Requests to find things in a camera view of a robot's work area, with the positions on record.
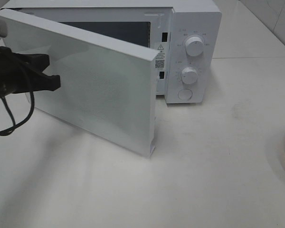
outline black cable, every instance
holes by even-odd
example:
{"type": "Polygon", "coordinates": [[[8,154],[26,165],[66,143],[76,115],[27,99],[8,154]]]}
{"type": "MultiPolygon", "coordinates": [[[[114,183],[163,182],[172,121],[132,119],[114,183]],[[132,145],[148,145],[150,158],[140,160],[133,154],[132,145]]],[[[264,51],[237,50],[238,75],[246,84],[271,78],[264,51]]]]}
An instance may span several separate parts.
{"type": "Polygon", "coordinates": [[[21,64],[17,61],[17,59],[15,59],[13,56],[11,56],[10,53],[8,53],[8,52],[6,52],[4,50],[1,50],[1,49],[0,49],[0,52],[2,54],[4,54],[5,57],[7,57],[11,62],[13,62],[21,70],[21,72],[22,72],[22,74],[23,74],[23,76],[24,76],[24,78],[26,80],[27,86],[28,86],[28,90],[29,90],[29,94],[30,94],[30,104],[31,104],[30,105],[30,110],[29,110],[29,113],[28,113],[27,117],[24,118],[24,120],[22,120],[20,123],[14,124],[13,114],[12,114],[10,108],[8,107],[5,98],[2,100],[3,103],[4,103],[4,106],[5,106],[6,110],[7,110],[7,112],[9,113],[9,115],[10,115],[12,121],[13,121],[13,126],[12,127],[0,131],[0,136],[7,136],[7,135],[10,135],[17,128],[21,127],[23,124],[25,124],[31,118],[31,116],[33,115],[34,109],[35,109],[35,97],[34,97],[33,87],[32,87],[32,84],[30,82],[29,76],[28,76],[27,72],[23,69],[21,64]]]}

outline white table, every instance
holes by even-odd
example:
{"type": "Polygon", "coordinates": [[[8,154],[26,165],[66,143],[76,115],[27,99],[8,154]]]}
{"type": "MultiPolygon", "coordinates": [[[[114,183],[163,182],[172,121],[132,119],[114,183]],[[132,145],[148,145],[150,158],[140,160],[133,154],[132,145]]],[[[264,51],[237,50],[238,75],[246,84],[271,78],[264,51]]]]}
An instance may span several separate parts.
{"type": "Polygon", "coordinates": [[[36,110],[0,138],[0,228],[285,228],[285,58],[212,72],[203,104],[157,100],[150,160],[36,110]]]}
{"type": "Polygon", "coordinates": [[[222,11],[214,58],[285,57],[282,42],[238,0],[214,0],[222,11]]]}

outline microwave oven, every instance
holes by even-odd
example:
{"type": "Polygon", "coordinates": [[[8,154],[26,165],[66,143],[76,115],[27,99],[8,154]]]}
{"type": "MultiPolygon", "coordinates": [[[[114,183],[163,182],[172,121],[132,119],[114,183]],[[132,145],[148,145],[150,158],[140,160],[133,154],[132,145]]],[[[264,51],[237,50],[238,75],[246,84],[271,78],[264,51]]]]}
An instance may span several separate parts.
{"type": "Polygon", "coordinates": [[[202,101],[220,20],[212,0],[10,0],[0,35],[61,75],[37,108],[148,156],[156,95],[202,101]]]}

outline power knob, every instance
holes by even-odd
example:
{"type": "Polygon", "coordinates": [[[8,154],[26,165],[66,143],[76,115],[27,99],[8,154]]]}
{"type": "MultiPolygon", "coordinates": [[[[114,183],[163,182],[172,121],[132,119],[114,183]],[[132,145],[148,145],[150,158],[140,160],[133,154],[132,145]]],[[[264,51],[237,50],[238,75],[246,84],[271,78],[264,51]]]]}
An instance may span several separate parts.
{"type": "Polygon", "coordinates": [[[191,85],[199,78],[198,72],[192,67],[187,67],[181,72],[181,80],[184,84],[191,85]]]}
{"type": "Polygon", "coordinates": [[[199,56],[204,51],[204,41],[202,38],[193,36],[186,41],[186,52],[189,56],[199,56]]]}

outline microwave door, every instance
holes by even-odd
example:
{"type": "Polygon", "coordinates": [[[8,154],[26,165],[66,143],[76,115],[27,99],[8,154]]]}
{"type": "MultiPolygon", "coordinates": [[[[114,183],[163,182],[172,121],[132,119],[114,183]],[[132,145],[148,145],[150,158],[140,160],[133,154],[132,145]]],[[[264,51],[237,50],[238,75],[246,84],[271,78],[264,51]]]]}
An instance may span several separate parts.
{"type": "Polygon", "coordinates": [[[57,91],[35,93],[37,108],[150,156],[158,51],[9,9],[0,34],[13,52],[48,54],[45,73],[61,76],[57,91]]]}

